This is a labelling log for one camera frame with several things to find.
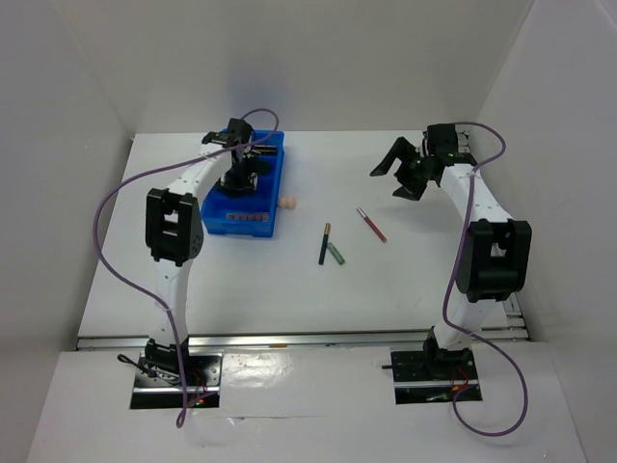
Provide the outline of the beige makeup sponge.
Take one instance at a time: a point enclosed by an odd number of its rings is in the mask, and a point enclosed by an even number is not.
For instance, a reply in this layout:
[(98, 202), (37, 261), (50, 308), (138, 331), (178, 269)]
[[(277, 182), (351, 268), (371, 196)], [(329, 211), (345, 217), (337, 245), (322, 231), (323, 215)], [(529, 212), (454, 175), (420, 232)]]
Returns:
[(277, 205), (279, 208), (293, 210), (296, 207), (297, 200), (294, 196), (279, 197)]

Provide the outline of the red lip gloss tube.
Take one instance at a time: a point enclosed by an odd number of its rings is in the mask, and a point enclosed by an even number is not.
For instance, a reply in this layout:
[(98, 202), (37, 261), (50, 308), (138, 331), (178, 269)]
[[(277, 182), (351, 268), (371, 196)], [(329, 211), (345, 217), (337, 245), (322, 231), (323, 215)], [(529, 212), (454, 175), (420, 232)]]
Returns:
[(365, 211), (361, 207), (356, 208), (357, 212), (360, 214), (364, 222), (371, 228), (371, 230), (378, 236), (378, 238), (383, 242), (387, 243), (388, 239), (385, 235), (380, 231), (380, 229), (376, 226), (376, 224), (370, 219), (370, 217), (365, 213)]

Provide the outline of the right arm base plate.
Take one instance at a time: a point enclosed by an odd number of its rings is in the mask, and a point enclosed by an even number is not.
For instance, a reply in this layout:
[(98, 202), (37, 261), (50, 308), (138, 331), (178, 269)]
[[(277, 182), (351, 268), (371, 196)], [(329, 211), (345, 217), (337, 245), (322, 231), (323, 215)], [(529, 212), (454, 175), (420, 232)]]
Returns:
[(462, 361), (430, 370), (422, 351), (391, 351), (382, 370), (391, 373), (397, 405), (447, 403), (456, 394), (461, 402), (483, 400), (471, 353)]

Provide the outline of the black square compact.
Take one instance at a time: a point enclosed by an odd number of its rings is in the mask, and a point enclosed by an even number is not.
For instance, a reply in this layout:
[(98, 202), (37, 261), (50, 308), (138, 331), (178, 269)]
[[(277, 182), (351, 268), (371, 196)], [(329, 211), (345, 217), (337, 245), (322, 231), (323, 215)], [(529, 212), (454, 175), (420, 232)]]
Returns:
[(252, 196), (256, 191), (255, 184), (250, 177), (224, 176), (217, 188), (229, 198)]

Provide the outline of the blue plastic organizer bin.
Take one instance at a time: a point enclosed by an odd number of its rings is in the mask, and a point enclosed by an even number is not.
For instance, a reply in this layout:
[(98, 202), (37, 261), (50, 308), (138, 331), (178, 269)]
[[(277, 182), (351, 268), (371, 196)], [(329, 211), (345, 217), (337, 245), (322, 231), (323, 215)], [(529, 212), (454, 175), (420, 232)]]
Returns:
[(201, 205), (201, 218), (209, 234), (271, 238), (274, 235), (277, 202), (282, 180), (284, 133), (276, 131), (257, 144), (250, 157), (257, 171), (249, 176), (242, 193), (228, 194), (216, 184)]

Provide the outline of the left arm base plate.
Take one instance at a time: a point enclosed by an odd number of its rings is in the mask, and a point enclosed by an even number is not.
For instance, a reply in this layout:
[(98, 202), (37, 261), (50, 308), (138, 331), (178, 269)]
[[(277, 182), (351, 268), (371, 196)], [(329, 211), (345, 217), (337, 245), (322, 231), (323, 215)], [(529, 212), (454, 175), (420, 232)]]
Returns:
[[(137, 361), (130, 408), (132, 410), (179, 409), (182, 388), (179, 376), (159, 367), (151, 367), (143, 353)], [(190, 408), (218, 408), (223, 365), (221, 354), (189, 359), (186, 373), (187, 401)]]

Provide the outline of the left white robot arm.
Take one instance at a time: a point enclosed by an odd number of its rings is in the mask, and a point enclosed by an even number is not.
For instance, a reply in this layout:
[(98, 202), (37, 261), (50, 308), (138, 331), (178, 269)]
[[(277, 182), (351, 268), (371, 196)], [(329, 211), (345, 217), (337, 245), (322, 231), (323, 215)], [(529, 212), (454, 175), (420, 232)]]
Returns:
[(201, 142), (203, 161), (188, 167), (164, 189), (147, 194), (146, 244), (155, 264), (155, 295), (165, 316), (146, 347), (149, 368), (170, 385), (189, 376), (186, 308), (189, 273), (204, 244), (200, 201), (211, 190), (229, 198), (252, 195), (256, 189), (251, 149), (254, 130), (231, 119), (226, 130), (207, 133)]

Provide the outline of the eyeshadow palette clear case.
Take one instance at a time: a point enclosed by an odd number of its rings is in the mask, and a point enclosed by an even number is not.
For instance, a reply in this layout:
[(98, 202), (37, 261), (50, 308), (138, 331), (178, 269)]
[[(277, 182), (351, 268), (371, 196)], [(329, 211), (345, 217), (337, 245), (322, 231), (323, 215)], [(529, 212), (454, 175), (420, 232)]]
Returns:
[(230, 221), (268, 222), (270, 217), (268, 212), (227, 213), (226, 219)]

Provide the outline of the black gold lipstick tube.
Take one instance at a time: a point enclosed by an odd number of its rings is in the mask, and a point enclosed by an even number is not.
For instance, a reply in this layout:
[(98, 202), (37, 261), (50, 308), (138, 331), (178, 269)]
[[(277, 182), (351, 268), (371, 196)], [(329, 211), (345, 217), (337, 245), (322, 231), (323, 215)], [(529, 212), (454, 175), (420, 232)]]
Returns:
[(277, 156), (278, 147), (276, 145), (254, 145), (251, 148), (250, 154), (252, 156)]

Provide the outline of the dark green gold mascara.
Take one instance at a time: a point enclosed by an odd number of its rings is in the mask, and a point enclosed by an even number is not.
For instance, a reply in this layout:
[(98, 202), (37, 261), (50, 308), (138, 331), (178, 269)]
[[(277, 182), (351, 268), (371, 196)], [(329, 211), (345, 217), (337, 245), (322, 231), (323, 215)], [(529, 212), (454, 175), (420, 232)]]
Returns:
[(325, 227), (324, 227), (324, 232), (322, 235), (322, 241), (321, 241), (321, 245), (320, 245), (320, 253), (319, 253), (319, 258), (318, 258), (318, 264), (319, 265), (323, 265), (324, 261), (325, 261), (325, 256), (326, 256), (326, 252), (327, 252), (327, 247), (328, 247), (328, 243), (329, 243), (329, 236), (330, 236), (330, 232), (331, 232), (331, 223), (326, 223)]

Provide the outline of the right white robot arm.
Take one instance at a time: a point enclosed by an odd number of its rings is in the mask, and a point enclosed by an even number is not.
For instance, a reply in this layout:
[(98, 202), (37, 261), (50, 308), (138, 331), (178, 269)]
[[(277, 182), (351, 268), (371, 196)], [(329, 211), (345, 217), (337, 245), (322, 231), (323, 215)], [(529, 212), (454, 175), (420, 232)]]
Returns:
[(420, 365), (436, 380), (447, 379), (471, 359), (470, 342), (497, 303), (523, 288), (532, 229), (497, 201), (481, 176), (469, 135), (454, 123), (432, 124), (416, 147), (397, 138), (371, 174), (393, 171), (399, 188), (394, 196), (419, 201), (429, 183), (435, 183), (452, 201), (463, 219), (454, 268), (446, 291), (442, 318), (429, 331)]

